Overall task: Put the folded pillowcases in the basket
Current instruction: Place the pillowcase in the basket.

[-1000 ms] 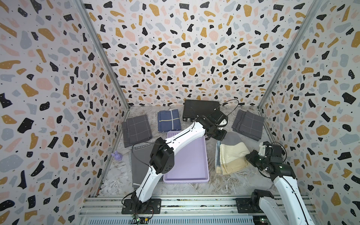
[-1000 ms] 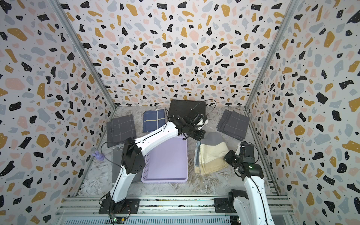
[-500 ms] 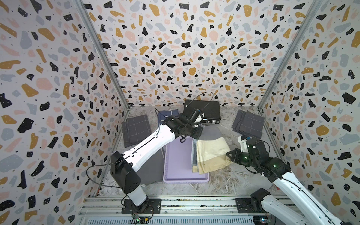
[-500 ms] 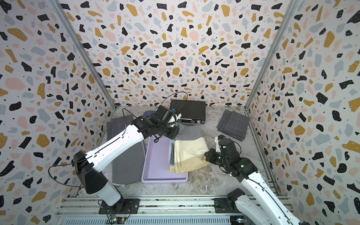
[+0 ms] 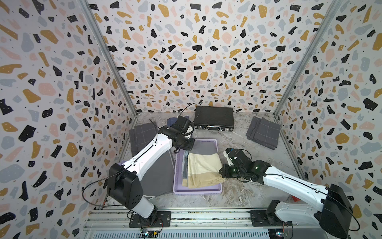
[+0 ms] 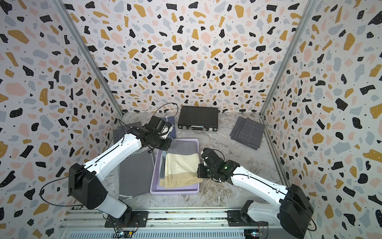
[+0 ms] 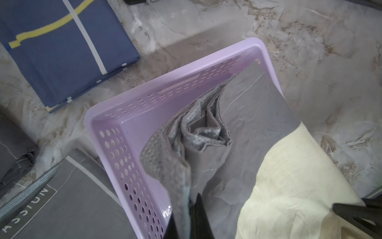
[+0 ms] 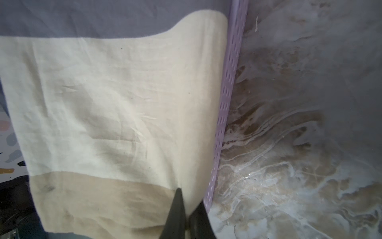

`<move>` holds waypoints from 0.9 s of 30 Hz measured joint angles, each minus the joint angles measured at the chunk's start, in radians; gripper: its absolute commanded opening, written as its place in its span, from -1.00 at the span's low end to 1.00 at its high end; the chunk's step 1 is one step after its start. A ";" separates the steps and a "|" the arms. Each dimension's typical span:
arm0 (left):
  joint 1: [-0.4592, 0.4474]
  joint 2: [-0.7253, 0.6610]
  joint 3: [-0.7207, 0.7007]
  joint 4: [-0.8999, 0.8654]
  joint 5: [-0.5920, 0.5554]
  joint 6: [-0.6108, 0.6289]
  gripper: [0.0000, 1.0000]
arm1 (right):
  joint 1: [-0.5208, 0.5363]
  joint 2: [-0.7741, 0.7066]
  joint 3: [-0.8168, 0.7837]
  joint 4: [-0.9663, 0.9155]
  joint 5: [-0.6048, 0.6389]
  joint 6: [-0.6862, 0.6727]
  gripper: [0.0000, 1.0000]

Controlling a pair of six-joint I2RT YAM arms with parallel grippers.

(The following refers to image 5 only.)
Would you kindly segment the plain dark grey pillowcase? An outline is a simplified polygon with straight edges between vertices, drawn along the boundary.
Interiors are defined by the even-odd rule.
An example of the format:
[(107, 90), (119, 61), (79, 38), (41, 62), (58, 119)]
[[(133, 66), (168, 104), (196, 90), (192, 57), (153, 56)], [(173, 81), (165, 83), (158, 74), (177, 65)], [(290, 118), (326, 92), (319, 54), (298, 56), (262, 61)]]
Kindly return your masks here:
[(146, 198), (173, 192), (175, 164), (170, 151), (161, 155), (140, 181)]

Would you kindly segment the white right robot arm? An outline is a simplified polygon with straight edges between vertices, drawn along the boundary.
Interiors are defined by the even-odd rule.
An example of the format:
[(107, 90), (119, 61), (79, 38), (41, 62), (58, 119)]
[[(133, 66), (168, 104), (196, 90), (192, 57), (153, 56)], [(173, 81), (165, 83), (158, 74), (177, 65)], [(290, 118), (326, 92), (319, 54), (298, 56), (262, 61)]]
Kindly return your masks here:
[(252, 161), (252, 156), (244, 149), (227, 148), (224, 156), (228, 163), (219, 171), (222, 177), (274, 187), (303, 201), (303, 204), (296, 204), (272, 200), (265, 211), (251, 212), (254, 226), (291, 226), (300, 222), (319, 225), (326, 233), (339, 239), (348, 237), (353, 208), (341, 187), (309, 183), (265, 161)]

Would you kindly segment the grey beige striped pillowcase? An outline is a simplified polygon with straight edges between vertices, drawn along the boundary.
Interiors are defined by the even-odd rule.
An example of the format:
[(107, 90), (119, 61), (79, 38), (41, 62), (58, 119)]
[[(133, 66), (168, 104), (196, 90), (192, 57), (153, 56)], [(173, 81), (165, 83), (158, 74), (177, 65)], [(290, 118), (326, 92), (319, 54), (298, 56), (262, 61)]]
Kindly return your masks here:
[(216, 141), (196, 139), (192, 150), (184, 154), (182, 186), (197, 189), (221, 184), (225, 182), (221, 169)]

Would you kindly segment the navy blue checked pillowcase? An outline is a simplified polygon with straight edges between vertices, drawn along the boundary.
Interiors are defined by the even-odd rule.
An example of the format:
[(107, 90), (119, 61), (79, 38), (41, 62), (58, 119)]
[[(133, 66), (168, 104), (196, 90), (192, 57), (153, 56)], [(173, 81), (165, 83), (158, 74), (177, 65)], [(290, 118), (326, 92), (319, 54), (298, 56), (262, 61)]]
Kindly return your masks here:
[(167, 126), (178, 127), (178, 128), (188, 128), (190, 126), (190, 119), (188, 116), (178, 116), (176, 118), (169, 118), (167, 120)]

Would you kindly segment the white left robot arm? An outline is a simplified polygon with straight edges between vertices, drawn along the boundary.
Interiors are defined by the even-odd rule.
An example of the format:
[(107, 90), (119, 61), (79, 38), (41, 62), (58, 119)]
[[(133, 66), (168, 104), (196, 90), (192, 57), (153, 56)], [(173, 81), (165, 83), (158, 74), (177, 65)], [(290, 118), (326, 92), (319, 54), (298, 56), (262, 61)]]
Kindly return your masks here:
[(143, 196), (140, 180), (150, 167), (172, 147), (176, 151), (191, 150), (195, 140), (191, 138), (194, 124), (179, 116), (171, 126), (159, 128), (153, 140), (133, 158), (123, 164), (114, 164), (109, 171), (107, 194), (125, 208), (132, 210), (146, 221), (157, 218), (157, 207)]

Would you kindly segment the purple plastic basket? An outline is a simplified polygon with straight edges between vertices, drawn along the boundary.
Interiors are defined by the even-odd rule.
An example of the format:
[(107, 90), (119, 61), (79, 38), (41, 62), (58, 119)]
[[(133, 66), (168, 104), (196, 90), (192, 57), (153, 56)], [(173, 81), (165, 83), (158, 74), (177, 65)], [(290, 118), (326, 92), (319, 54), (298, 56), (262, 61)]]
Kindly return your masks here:
[[(217, 145), (217, 140), (213, 138), (202, 138), (201, 140), (215, 140)], [(181, 150), (176, 159), (176, 169), (174, 176), (174, 187), (173, 192), (177, 195), (196, 195), (196, 194), (220, 194), (222, 192), (222, 183), (216, 186), (189, 189), (182, 186), (182, 163), (184, 161), (184, 154), (187, 150)]]

